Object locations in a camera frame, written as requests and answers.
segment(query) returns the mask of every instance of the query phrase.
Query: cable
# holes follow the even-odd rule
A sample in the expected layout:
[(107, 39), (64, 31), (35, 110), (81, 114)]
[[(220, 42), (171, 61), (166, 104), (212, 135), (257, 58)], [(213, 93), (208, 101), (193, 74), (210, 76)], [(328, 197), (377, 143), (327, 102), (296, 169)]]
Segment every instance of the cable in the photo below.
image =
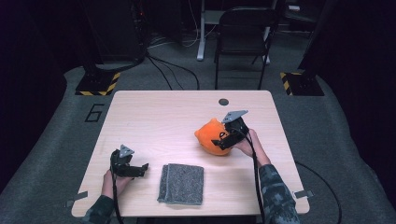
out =
[(196, 30), (196, 37), (195, 39), (192, 41), (191, 44), (189, 45), (183, 45), (183, 47), (191, 47), (192, 45), (194, 45), (197, 40), (199, 40), (199, 34), (198, 34), (198, 25), (197, 25), (197, 21), (195, 20), (194, 14), (192, 13), (192, 7), (191, 7), (191, 0), (189, 0), (189, 6), (190, 6), (190, 12), (191, 12), (191, 16), (192, 16), (192, 20), (194, 21), (194, 25), (195, 25), (195, 30)]
[(247, 142), (250, 144), (251, 150), (253, 151), (252, 154), (252, 159), (253, 159), (253, 165), (254, 165), (254, 182), (256, 186), (256, 194), (257, 194), (257, 201), (259, 202), (259, 207), (260, 207), (260, 213), (262, 215), (262, 223), (265, 223), (265, 214), (264, 214), (264, 206), (262, 205), (262, 192), (260, 191), (260, 184), (259, 184), (259, 168), (257, 165), (257, 156), (256, 156), (256, 150), (254, 150), (253, 142), (241, 131), (232, 128), (232, 130), (237, 131), (238, 133), (242, 134), (244, 138), (247, 140)]
[(200, 90), (200, 83), (199, 83), (198, 77), (197, 77), (190, 69), (187, 69), (187, 68), (185, 68), (185, 67), (182, 67), (182, 66), (177, 65), (177, 64), (174, 64), (174, 63), (169, 63), (169, 62), (164, 61), (164, 60), (162, 60), (162, 59), (159, 59), (159, 58), (157, 58), (157, 57), (155, 57), (155, 56), (151, 56), (148, 52), (147, 52), (147, 54), (146, 54), (146, 57), (148, 57), (150, 60), (155, 60), (155, 61), (158, 61), (158, 62), (160, 62), (160, 63), (167, 63), (167, 64), (170, 64), (170, 65), (172, 65), (172, 66), (174, 66), (174, 67), (183, 69), (183, 70), (187, 71), (188, 73), (192, 74), (192, 75), (194, 76), (194, 78), (195, 78), (195, 81), (196, 81), (197, 90)]
[(300, 163), (299, 161), (294, 161), (296, 164), (303, 166), (305, 169), (309, 170), (310, 172), (312, 172), (314, 175), (316, 175), (317, 177), (319, 177), (329, 188), (329, 190), (332, 192), (332, 196), (334, 196), (335, 201), (337, 202), (337, 206), (338, 206), (338, 220), (337, 220), (337, 224), (341, 223), (342, 217), (343, 217), (343, 210), (341, 208), (341, 204), (340, 201), (337, 197), (337, 195), (335, 194), (334, 190), (332, 189), (332, 187), (330, 186), (330, 184), (317, 172), (315, 172), (314, 170), (312, 170), (311, 168), (309, 168), (308, 166)]
[(176, 78), (176, 75), (175, 75), (175, 72), (168, 66), (168, 65), (166, 65), (165, 63), (163, 63), (163, 62), (159, 62), (159, 61), (157, 61), (158, 63), (161, 63), (163, 66), (165, 66), (165, 67), (167, 67), (168, 69), (169, 69), (169, 71), (171, 71), (171, 73), (172, 73), (172, 76), (174, 77), (174, 79), (175, 79), (175, 82), (177, 83), (177, 85), (182, 89), (182, 90), (184, 90), (184, 88), (181, 86), (181, 84), (178, 82), (178, 80), (177, 80), (177, 78)]
[(117, 176), (114, 174), (113, 171), (113, 160), (114, 156), (111, 156), (111, 165), (110, 165), (110, 172), (111, 172), (111, 179), (113, 180), (113, 202), (114, 202), (114, 209), (116, 210), (116, 215), (117, 215), (117, 220), (119, 221), (120, 224), (123, 224), (121, 215), (120, 215), (120, 209), (119, 209), (119, 200), (117, 198)]
[(147, 55), (147, 58), (151, 61), (151, 63), (152, 63), (155, 67), (157, 67), (158, 70), (160, 70), (161, 74), (163, 75), (163, 78), (165, 79), (166, 83), (167, 83), (168, 86), (169, 86), (169, 89), (171, 89), (171, 91), (172, 91), (172, 90), (173, 90), (173, 89), (172, 89), (172, 86), (171, 86), (171, 84), (169, 83), (168, 79), (166, 78), (165, 74), (163, 73), (163, 70), (161, 70), (161, 68), (160, 68), (157, 64), (155, 64), (154, 61), (152, 61), (151, 57), (149, 56), (149, 53), (148, 53), (148, 55)]
[(205, 35), (205, 38), (212, 33), (212, 31), (216, 28), (217, 25), (214, 25), (213, 28)]
[(149, 43), (150, 47), (148, 47), (148, 48), (152, 48), (152, 45), (154, 45), (153, 47), (155, 47), (155, 45), (156, 45), (158, 42), (160, 42), (160, 41), (162, 41), (162, 40), (165, 40), (165, 39), (166, 39), (166, 37), (164, 37), (164, 36), (155, 36), (155, 37), (152, 37), (152, 39), (150, 40), (150, 43)]

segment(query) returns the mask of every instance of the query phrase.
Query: black curtain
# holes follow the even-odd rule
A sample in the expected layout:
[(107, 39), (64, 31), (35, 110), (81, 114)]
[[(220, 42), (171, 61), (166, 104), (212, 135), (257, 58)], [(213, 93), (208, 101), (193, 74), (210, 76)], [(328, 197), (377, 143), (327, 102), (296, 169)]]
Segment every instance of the black curtain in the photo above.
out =
[(361, 157), (396, 207), (396, 3), (328, 0), (326, 6), (301, 68), (332, 88)]
[(1, 191), (62, 101), (64, 73), (82, 66), (70, 27), (85, 44), (85, 57), (100, 63), (79, 0), (14, 0), (0, 7)]

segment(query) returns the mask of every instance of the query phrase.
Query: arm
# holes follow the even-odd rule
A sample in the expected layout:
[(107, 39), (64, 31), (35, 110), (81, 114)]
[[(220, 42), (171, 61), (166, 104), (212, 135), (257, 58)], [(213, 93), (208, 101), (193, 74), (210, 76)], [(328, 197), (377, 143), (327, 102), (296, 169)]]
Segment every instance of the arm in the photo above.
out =
[[(117, 195), (120, 195), (124, 191), (125, 187), (132, 179), (132, 177), (117, 176)], [(113, 210), (113, 179), (111, 177), (111, 172), (108, 170), (103, 178), (101, 196), (96, 200), (96, 203), (87, 211), (85, 217), (83, 217), (81, 221), (84, 224), (109, 223)]]
[[(300, 223), (295, 210), (295, 201), (275, 166), (266, 155), (257, 133), (250, 129), (247, 137), (251, 139), (257, 156), (265, 223)], [(234, 147), (239, 148), (249, 157), (253, 155), (253, 150), (246, 139)]]

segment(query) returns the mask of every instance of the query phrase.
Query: chair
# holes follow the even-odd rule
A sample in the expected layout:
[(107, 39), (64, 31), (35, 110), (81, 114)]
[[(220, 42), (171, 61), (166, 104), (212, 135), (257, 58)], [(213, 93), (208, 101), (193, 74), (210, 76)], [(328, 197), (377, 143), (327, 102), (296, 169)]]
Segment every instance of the chair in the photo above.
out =
[[(219, 56), (221, 54), (255, 56), (252, 64), (259, 56), (265, 56), (258, 87), (258, 90), (261, 89), (265, 62), (277, 23), (276, 11), (266, 7), (234, 7), (223, 13), (219, 19), (219, 36), (215, 54), (216, 90), (218, 89)], [(269, 33), (264, 38), (265, 27), (269, 27)]]

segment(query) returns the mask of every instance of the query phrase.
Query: hazard stripe tape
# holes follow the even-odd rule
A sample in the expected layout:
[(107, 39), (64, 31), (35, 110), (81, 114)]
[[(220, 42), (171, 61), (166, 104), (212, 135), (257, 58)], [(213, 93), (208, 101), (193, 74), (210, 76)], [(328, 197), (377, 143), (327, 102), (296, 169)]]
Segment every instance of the hazard stripe tape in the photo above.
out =
[(283, 82), (283, 87), (285, 88), (287, 95), (293, 95), (293, 92), (291, 91), (290, 88), (290, 84), (288, 82), (287, 75), (300, 75), (300, 74), (301, 73), (280, 73), (280, 77), (282, 78), (282, 82)]
[(76, 95), (109, 95), (113, 90), (116, 88), (117, 81), (119, 80), (120, 73), (114, 75), (113, 79), (111, 80), (110, 85), (108, 86), (106, 91), (76, 91)]

